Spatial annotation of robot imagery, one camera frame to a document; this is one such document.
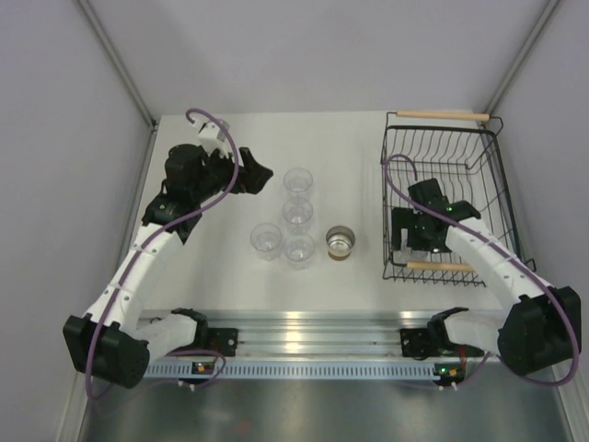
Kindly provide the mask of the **black wire dish rack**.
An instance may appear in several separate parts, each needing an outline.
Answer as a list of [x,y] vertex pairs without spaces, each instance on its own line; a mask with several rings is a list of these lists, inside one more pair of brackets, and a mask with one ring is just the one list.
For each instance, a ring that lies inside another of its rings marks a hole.
[[476,216],[517,257],[523,255],[498,136],[488,115],[390,111],[381,149],[383,277],[481,285],[445,244],[448,224]]

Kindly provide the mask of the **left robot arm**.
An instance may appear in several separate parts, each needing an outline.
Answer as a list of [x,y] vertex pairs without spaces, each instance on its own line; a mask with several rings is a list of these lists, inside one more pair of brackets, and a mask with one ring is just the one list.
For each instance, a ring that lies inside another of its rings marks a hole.
[[146,301],[167,263],[186,244],[202,217],[202,204],[216,195],[257,194],[273,176],[247,147],[239,160],[216,148],[172,147],[159,194],[146,207],[135,240],[97,301],[81,317],[70,316],[64,339],[75,366],[89,380],[99,378],[134,388],[148,366],[177,350],[200,355],[209,346],[208,321],[192,308],[175,308],[141,327]]

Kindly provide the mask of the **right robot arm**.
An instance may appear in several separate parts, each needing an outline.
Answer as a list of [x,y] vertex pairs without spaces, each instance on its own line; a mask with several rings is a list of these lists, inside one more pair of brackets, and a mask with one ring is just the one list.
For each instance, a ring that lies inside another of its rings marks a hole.
[[498,299],[503,314],[492,317],[451,308],[429,323],[431,347],[451,355],[462,345],[497,355],[517,376],[529,379],[541,369],[569,361],[571,381],[582,351],[580,296],[537,276],[494,237],[469,202],[450,202],[436,179],[417,182],[391,210],[391,244],[397,250],[457,254]]

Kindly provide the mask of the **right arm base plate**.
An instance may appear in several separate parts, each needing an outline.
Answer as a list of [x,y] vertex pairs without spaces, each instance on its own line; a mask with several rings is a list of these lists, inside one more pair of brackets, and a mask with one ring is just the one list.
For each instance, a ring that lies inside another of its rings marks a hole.
[[456,356],[453,344],[443,342],[427,328],[402,328],[399,338],[404,357],[425,360],[429,357]]

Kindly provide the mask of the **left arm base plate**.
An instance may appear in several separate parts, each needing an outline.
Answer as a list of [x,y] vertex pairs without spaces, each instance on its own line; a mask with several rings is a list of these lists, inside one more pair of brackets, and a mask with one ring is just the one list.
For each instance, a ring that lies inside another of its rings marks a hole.
[[221,355],[233,357],[236,355],[237,344],[237,328],[207,327],[204,331],[197,331],[192,343],[178,347],[172,352],[212,350]]

